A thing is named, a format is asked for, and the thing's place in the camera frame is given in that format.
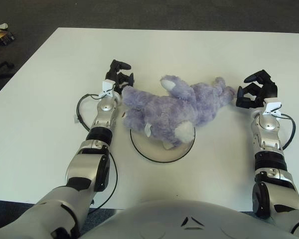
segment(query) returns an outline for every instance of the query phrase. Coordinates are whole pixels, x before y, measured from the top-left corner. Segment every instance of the wire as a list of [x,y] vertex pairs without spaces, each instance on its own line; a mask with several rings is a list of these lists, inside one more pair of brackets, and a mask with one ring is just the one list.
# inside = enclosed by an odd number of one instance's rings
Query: wire
[[106,200],[104,203],[102,203],[99,207],[97,207],[96,209],[90,211],[90,212],[88,213],[88,215],[90,215],[90,214],[96,212],[96,211],[99,210],[101,207],[103,207],[104,204],[106,204],[106,203],[109,201],[109,199],[112,197],[112,195],[114,194],[114,192],[115,192],[115,190],[116,190],[116,186],[117,186],[117,184],[118,184],[118,169],[117,169],[117,167],[116,167],[116,163],[115,163],[114,157],[113,157],[113,155],[112,155],[111,153],[110,153],[110,156],[111,156],[111,158],[112,158],[112,160],[113,160],[114,167],[115,167],[115,172],[116,172],[116,181],[115,181],[114,189],[113,189],[112,193],[110,194],[110,196],[107,198],[107,200]]
[[[112,87],[111,89],[107,90],[106,92],[113,90],[114,87],[115,87],[115,84],[113,84],[113,87]],[[93,96],[98,97],[99,95],[97,95],[97,94],[86,94],[86,95],[84,95],[84,96],[81,97],[81,99],[79,100],[78,104],[76,105],[76,116],[77,116],[79,122],[81,123],[81,125],[83,125],[83,127],[84,127],[87,131],[90,131],[90,128],[85,124],[85,122],[84,122],[84,120],[83,120],[83,118],[82,118],[82,116],[81,116],[81,114],[80,114],[80,105],[81,105],[81,102],[82,102],[85,98],[87,98],[87,97],[89,97],[89,96],[90,96],[91,98],[93,98],[94,100],[100,100],[100,99],[102,99],[103,97],[105,97],[106,94],[103,95],[102,97],[99,97],[99,98],[94,98],[94,97],[93,97]]]
[[293,118],[291,118],[287,114],[281,114],[281,115],[285,116],[287,118],[285,118],[285,117],[279,117],[279,116],[275,116],[275,115],[273,115],[273,116],[276,117],[276,118],[280,118],[280,119],[291,120],[291,122],[293,123],[293,129],[292,129],[292,132],[291,132],[291,136],[290,136],[289,140],[287,141],[287,143],[285,143],[285,145],[283,146],[283,150],[285,150],[289,146],[289,144],[291,143],[291,141],[293,140],[293,138],[295,136],[295,133],[296,133],[296,122],[294,121]]

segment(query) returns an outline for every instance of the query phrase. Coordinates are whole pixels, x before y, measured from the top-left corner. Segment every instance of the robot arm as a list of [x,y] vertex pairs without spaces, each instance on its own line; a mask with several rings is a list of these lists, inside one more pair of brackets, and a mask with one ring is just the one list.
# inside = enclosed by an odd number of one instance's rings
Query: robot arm
[[[113,62],[111,68],[122,63]],[[105,190],[109,181],[109,148],[120,103],[120,95],[113,91],[115,84],[119,87],[121,83],[109,79],[103,82],[97,116],[68,166],[66,185],[53,189],[19,219],[1,228],[1,239],[79,237],[95,194]]]
[[[277,98],[277,86],[264,70],[248,77],[245,83],[258,81],[260,88],[251,83],[239,87],[238,107],[256,108],[251,128],[254,136],[255,185],[253,211],[263,219],[284,231],[299,237],[299,194],[292,175],[287,171],[283,146],[279,140],[281,102]],[[250,93],[254,101],[244,97]]]

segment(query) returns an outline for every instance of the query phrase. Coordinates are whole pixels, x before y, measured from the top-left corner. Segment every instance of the purple stuffed animal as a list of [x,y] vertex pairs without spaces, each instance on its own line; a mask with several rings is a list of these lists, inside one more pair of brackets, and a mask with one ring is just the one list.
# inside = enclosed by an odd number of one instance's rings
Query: purple stuffed animal
[[130,107],[124,125],[161,140],[166,148],[191,142],[194,127],[213,120],[218,109],[235,95],[220,77],[212,86],[189,86],[176,76],[164,76],[160,83],[170,96],[156,96],[130,86],[123,89],[123,102]]

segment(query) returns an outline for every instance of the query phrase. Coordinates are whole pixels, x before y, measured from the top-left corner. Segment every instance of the floor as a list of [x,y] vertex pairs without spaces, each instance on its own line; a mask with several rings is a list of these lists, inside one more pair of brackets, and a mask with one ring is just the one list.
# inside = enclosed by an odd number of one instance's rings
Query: floor
[[[0,61],[17,71],[58,27],[299,33],[299,0],[0,0],[4,22],[16,41],[0,47]],[[8,81],[0,80],[0,90]],[[0,227],[30,206],[0,201]],[[113,213],[92,214],[82,232]]]

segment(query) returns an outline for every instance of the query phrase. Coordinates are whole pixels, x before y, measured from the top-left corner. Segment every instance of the white plate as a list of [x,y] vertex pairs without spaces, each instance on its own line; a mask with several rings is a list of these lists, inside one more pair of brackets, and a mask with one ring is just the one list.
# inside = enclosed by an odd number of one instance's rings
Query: white plate
[[184,143],[178,147],[165,149],[162,141],[154,139],[153,137],[147,137],[144,133],[131,129],[130,134],[131,141],[140,155],[157,163],[170,163],[181,159],[190,151],[195,141],[194,138],[190,143]]

